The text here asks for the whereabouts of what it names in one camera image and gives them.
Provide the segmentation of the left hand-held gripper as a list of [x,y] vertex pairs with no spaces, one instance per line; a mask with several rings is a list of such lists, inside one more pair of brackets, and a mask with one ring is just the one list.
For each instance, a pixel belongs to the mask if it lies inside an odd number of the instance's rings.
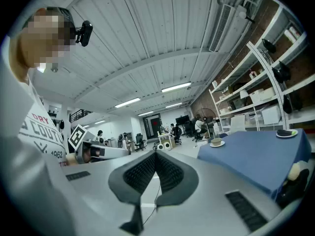
[[124,148],[106,147],[104,158],[101,158],[101,147],[103,139],[97,138],[86,128],[77,125],[68,138],[68,163],[85,164],[115,159],[130,155],[130,151]]

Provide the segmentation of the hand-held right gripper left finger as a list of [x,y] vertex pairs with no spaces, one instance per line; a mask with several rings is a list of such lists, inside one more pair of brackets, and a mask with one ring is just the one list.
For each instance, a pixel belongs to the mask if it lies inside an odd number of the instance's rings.
[[94,215],[88,225],[108,225],[118,233],[139,235],[143,231],[141,196],[155,174],[154,152],[138,152],[103,162],[64,168],[79,204]]

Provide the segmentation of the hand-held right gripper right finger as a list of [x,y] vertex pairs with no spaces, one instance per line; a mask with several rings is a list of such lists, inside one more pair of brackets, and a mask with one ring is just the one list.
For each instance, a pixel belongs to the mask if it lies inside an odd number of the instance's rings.
[[158,236],[262,236],[280,213],[264,192],[219,165],[157,151],[156,172]]

